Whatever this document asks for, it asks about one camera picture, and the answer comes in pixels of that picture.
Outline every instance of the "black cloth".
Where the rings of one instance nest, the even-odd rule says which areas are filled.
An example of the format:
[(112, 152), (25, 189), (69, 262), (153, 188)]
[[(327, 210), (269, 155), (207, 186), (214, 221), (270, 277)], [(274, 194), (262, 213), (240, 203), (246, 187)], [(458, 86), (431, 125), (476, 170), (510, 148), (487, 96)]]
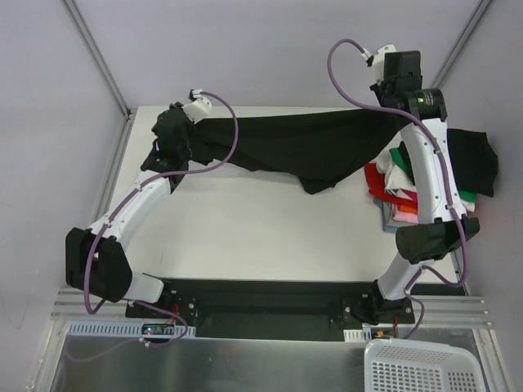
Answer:
[[(320, 114), (239, 118), (239, 142), (230, 162), (251, 172), (295, 175), (308, 194), (334, 187), (376, 158), (409, 121), (394, 114), (347, 110)], [(234, 136), (230, 118), (196, 124), (192, 159), (223, 159)]]
[[(494, 180), (498, 175), (498, 156), (484, 132), (447, 130), (450, 162), (458, 190), (494, 196)], [(407, 176), (414, 183), (410, 157), (405, 143), (400, 143), (400, 154), (407, 165)]]

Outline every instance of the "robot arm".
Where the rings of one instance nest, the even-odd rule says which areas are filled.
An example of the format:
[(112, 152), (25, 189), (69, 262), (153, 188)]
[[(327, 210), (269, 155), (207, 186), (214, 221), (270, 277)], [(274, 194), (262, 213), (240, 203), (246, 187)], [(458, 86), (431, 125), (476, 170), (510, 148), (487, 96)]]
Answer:
[[(387, 45), (367, 63), (376, 74), (377, 83), (370, 88), (380, 105), (406, 111), (420, 119), (440, 146), (436, 151), (429, 136), (414, 123), (401, 130), (418, 190), (419, 224), (396, 231), (398, 254), (387, 272), (374, 281), (367, 298), (352, 311), (360, 321), (377, 324), (410, 307), (406, 297), (418, 276), (425, 268), (460, 248), (462, 244), (453, 212), (461, 220), (467, 240), (477, 234), (480, 226), (477, 218), (467, 218), (458, 196), (446, 143), (445, 101), (440, 90), (422, 89), (419, 51), (396, 52), (393, 45)], [(447, 172), (443, 171), (440, 157), (445, 160)]]
[(93, 259), (90, 293), (112, 302), (126, 298), (154, 303), (159, 299), (163, 282), (132, 271), (125, 251), (145, 218), (176, 189), (183, 176), (160, 177), (143, 188), (140, 184), (159, 173), (188, 169), (189, 140), (194, 133), (194, 124), (206, 118), (212, 109), (209, 99), (201, 96), (200, 92), (201, 90), (191, 91), (191, 103), (170, 105), (168, 110), (158, 116), (158, 121), (152, 128), (157, 136), (152, 150), (123, 199), (136, 189), (140, 192), (129, 199), (111, 222), (110, 216), (114, 214), (114, 208), (88, 229), (74, 228), (69, 232), (65, 240), (65, 279), (70, 286), (83, 290), (89, 249), (102, 227), (108, 225)]

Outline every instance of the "plastic basket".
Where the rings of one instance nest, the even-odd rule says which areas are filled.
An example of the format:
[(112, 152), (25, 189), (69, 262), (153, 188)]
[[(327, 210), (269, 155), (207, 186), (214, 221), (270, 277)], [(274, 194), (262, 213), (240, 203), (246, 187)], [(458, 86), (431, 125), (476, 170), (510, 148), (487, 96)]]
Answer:
[(379, 339), (365, 350), (365, 392), (485, 392), (476, 357), (464, 349)]

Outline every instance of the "stack of clothes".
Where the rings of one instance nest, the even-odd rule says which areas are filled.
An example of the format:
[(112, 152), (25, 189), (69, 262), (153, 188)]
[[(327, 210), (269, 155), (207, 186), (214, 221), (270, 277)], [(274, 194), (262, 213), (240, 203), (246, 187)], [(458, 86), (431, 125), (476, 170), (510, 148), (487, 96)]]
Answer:
[[(447, 141), (459, 197), (467, 211), (474, 212), (478, 194), (494, 196), (498, 156), (484, 132), (449, 129)], [(382, 209), (383, 230), (394, 233), (418, 223), (418, 194), (404, 142), (379, 154), (364, 172), (369, 192)]]

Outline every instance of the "table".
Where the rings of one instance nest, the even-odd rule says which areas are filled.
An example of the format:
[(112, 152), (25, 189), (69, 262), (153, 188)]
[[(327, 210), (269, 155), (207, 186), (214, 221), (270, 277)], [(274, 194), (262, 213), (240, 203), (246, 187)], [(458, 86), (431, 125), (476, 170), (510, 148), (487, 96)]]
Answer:
[[(166, 108), (138, 109), (112, 205), (136, 179), (154, 139), (150, 129)], [(235, 107), (238, 117), (332, 110), (343, 109)], [(212, 110), (212, 117), (229, 116), (224, 107)], [(396, 254), (395, 236), (384, 233), (381, 222), (363, 170), (309, 195), (297, 177), (226, 164), (186, 176), (137, 231), (127, 258), (136, 271), (169, 278), (373, 281)], [(436, 268), (455, 279), (449, 256)], [(439, 281), (424, 274), (420, 282)]]

